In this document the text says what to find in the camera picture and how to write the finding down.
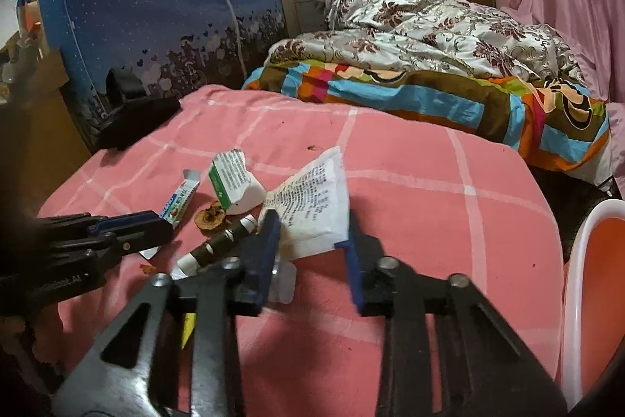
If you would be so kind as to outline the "person's left hand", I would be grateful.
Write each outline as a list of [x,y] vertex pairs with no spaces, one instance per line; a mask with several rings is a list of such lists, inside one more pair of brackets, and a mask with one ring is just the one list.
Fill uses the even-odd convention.
[[24,380],[52,382],[64,370],[63,333],[57,305],[21,317],[1,317],[1,352],[9,356]]

